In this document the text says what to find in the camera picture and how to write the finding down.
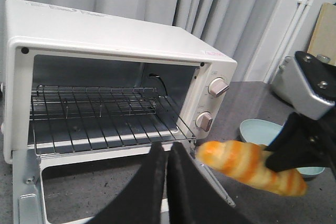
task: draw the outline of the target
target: white knob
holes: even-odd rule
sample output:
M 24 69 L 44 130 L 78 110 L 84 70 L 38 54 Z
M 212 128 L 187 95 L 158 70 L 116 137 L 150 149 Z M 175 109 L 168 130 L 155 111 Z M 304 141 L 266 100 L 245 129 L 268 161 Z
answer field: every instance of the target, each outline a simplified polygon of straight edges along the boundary
M 205 132 L 210 130 L 212 124 L 212 116 L 209 112 L 203 112 L 196 119 L 196 126 L 203 129 Z
M 216 78 L 213 80 L 208 88 L 209 94 L 213 97 L 221 96 L 226 90 L 228 90 L 229 85 L 225 83 L 223 78 Z

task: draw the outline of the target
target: wire rack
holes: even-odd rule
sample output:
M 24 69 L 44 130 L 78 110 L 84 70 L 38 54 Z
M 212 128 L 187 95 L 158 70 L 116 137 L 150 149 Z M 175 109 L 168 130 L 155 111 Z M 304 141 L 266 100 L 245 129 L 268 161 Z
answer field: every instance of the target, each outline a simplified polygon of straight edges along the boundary
M 156 88 L 38 86 L 30 142 L 51 154 L 195 138 L 179 111 Z

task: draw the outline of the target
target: toaster oven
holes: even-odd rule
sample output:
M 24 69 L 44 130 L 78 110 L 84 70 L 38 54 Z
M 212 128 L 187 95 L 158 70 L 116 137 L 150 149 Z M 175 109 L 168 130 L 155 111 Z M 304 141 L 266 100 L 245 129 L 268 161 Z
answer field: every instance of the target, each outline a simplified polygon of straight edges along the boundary
M 24 224 L 49 223 L 47 167 L 146 154 L 153 142 L 192 154 L 237 64 L 178 27 L 22 0 L 6 1 L 4 55 L 4 157 Z

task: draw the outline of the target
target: croissant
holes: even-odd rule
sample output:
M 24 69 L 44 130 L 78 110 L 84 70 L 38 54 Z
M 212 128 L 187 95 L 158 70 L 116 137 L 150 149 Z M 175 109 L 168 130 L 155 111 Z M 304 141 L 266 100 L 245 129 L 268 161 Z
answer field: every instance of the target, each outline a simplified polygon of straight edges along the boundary
M 283 196 L 302 196 L 307 184 L 296 169 L 274 172 L 265 166 L 271 152 L 264 145 L 229 140 L 202 144 L 196 157 L 211 168 L 256 189 Z

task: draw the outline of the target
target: light blue bowl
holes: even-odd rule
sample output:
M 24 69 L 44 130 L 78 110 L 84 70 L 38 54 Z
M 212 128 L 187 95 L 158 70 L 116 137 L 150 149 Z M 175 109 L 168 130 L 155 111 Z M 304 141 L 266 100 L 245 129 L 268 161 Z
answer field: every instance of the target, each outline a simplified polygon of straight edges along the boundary
M 260 119 L 248 119 L 240 124 L 240 137 L 245 142 L 269 145 L 279 134 L 282 126 Z M 304 178 L 313 178 L 324 171 L 324 167 L 297 168 Z
M 248 119 L 240 124 L 240 136 L 245 142 L 269 145 L 282 126 L 260 119 Z
M 304 178 L 313 178 L 316 177 L 317 175 L 319 175 L 320 173 L 322 173 L 324 171 L 324 167 L 301 167 L 301 168 L 297 168 L 297 170 L 299 171 L 299 173 L 301 173 L 301 175 Z

